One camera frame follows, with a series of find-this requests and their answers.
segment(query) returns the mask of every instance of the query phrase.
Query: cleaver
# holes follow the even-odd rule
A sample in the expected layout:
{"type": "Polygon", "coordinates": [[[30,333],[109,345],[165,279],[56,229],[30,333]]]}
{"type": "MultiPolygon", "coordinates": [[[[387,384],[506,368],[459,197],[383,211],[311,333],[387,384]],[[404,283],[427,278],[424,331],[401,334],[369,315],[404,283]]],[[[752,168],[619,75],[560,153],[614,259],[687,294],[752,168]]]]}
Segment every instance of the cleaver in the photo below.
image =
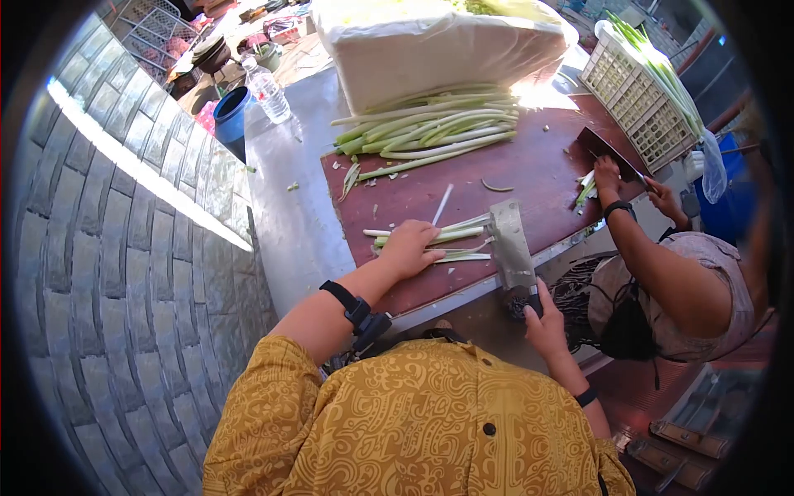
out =
{"type": "Polygon", "coordinates": [[[600,156],[606,155],[611,157],[620,169],[620,177],[625,183],[631,181],[639,181],[646,191],[657,193],[653,186],[648,184],[645,176],[640,171],[634,168],[628,160],[623,158],[617,150],[612,148],[612,145],[607,143],[601,136],[597,135],[595,131],[587,126],[584,126],[582,132],[576,137],[576,141],[582,145],[582,148],[590,152],[596,159],[600,156]]]}
{"type": "Polygon", "coordinates": [[[518,200],[512,198],[492,205],[488,212],[491,221],[487,227],[494,237],[491,250],[496,269],[502,280],[502,288],[512,295],[508,304],[511,317],[523,320],[525,305],[531,306],[538,317],[543,317],[535,266],[530,249],[526,246],[518,200]]]}

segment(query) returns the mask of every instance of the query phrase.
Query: stainless steel table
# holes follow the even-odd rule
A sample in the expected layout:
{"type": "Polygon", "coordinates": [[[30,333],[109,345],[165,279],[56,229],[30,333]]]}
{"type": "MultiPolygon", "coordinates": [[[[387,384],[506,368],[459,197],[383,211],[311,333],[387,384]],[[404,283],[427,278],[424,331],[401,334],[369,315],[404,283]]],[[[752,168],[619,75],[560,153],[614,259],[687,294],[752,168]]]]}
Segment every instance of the stainless steel table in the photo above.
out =
{"type": "MultiPolygon", "coordinates": [[[[561,69],[576,78],[588,54],[578,45],[569,51],[561,69]]],[[[555,89],[563,94],[583,93],[558,77],[555,89]]],[[[279,317],[327,279],[356,268],[341,223],[331,202],[320,156],[333,151],[342,130],[329,122],[350,115],[334,67],[325,69],[286,88],[292,117],[273,125],[259,106],[245,115],[245,154],[249,174],[253,218],[259,237],[268,285],[279,317]],[[298,182],[297,190],[287,187],[298,182]]],[[[603,222],[574,233],[534,254],[536,265],[551,260],[603,227],[603,222]]],[[[396,330],[434,319],[498,286],[495,276],[427,306],[396,317],[396,330]]]]}

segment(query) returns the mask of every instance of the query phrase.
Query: red cutting board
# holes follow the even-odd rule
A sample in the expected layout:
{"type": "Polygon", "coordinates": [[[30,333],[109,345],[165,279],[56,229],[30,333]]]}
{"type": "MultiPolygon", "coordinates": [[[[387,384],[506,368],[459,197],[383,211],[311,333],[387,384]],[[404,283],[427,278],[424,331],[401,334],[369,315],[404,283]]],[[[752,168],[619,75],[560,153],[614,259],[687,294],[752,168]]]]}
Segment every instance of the red cutting board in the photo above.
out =
{"type": "MultiPolygon", "coordinates": [[[[488,211],[494,203],[517,198],[526,242],[532,253],[570,236],[596,222],[601,206],[588,200],[583,214],[574,208],[580,188],[576,178],[592,170],[593,158],[576,142],[586,125],[607,140],[640,172],[647,169],[626,134],[595,97],[571,97],[579,111],[563,109],[522,110],[512,142],[493,144],[442,162],[401,172],[397,179],[378,178],[376,186],[354,187],[343,202],[345,173],[351,166],[348,156],[335,153],[321,158],[329,189],[345,238],[356,266],[373,260],[373,239],[363,229],[390,229],[406,219],[432,221],[449,183],[454,185],[438,226],[454,224],[488,211]],[[548,125],[549,131],[543,131],[548,125]],[[333,163],[341,167],[334,170],[333,163]],[[495,187],[512,186],[508,193],[486,189],[481,179],[495,187]],[[377,212],[373,216],[373,206],[377,212]]],[[[361,171],[387,167],[378,155],[359,155],[361,171]]],[[[407,160],[389,159],[393,165],[407,160]]],[[[621,198],[630,200],[643,191],[639,183],[624,183],[621,198]]],[[[484,236],[444,244],[444,248],[473,248],[484,236]]],[[[396,316],[476,284],[496,273],[495,263],[483,261],[442,263],[429,267],[415,278],[394,286],[375,306],[396,316]]]]}

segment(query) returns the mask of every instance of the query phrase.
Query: blue barrel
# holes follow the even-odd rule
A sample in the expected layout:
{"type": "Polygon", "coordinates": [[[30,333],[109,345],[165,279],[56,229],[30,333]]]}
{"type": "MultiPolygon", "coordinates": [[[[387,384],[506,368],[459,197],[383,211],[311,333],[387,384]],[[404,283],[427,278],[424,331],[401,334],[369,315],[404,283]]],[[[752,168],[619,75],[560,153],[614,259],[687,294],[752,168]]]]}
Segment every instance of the blue barrel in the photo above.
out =
{"type": "Polygon", "coordinates": [[[587,0],[571,0],[569,2],[568,8],[574,12],[581,12],[585,3],[587,3],[587,0]]]}
{"type": "MultiPolygon", "coordinates": [[[[722,152],[734,150],[738,146],[733,133],[728,133],[719,144],[722,152]]],[[[700,219],[704,231],[732,245],[747,235],[755,214],[757,204],[757,185],[750,177],[750,171],[741,152],[723,155],[728,187],[723,196],[712,205],[703,194],[703,178],[695,181],[695,193],[700,204],[700,219]]]]}
{"type": "Polygon", "coordinates": [[[254,102],[246,87],[231,90],[221,98],[215,111],[215,138],[245,163],[245,107],[254,102]]]}

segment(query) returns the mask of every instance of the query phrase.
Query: wristband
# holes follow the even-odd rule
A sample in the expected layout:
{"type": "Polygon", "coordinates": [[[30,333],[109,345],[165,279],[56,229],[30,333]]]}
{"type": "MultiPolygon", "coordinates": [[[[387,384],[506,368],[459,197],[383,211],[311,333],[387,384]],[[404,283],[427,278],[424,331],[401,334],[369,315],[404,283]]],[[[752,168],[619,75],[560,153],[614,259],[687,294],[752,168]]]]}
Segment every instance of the wristband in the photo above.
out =
{"type": "Polygon", "coordinates": [[[626,212],[631,213],[631,217],[633,217],[635,221],[637,220],[637,215],[634,213],[634,208],[632,208],[629,202],[624,202],[623,200],[618,200],[617,202],[612,202],[607,205],[607,208],[603,210],[603,219],[608,221],[609,214],[614,212],[616,209],[625,210],[626,212]]]}
{"type": "Polygon", "coordinates": [[[576,398],[576,402],[579,403],[579,406],[584,408],[590,403],[593,403],[593,400],[596,399],[597,397],[598,397],[598,391],[596,391],[595,387],[590,386],[588,390],[586,390],[584,393],[580,394],[579,396],[576,396],[575,398],[576,398]]]}
{"type": "Polygon", "coordinates": [[[331,293],[345,307],[345,318],[353,324],[353,351],[361,353],[391,327],[391,320],[385,313],[370,313],[369,304],[360,296],[353,297],[341,284],[325,281],[320,290],[331,293]]]}

